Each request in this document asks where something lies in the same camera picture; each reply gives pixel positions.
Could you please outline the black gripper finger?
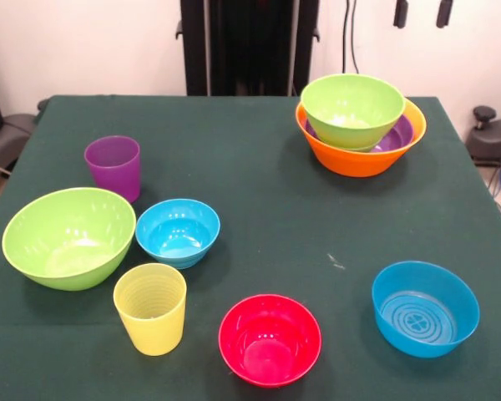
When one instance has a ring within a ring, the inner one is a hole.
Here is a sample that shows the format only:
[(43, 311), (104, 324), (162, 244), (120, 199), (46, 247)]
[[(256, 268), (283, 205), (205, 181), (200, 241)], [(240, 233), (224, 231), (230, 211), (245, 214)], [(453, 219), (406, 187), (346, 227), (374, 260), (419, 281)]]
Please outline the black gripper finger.
[(393, 26), (396, 28), (405, 28), (407, 21), (407, 12), (408, 12), (408, 0), (397, 0)]
[(453, 0), (441, 0), (438, 7), (438, 15), (436, 26), (445, 28), (449, 25), (450, 15), (452, 12)]

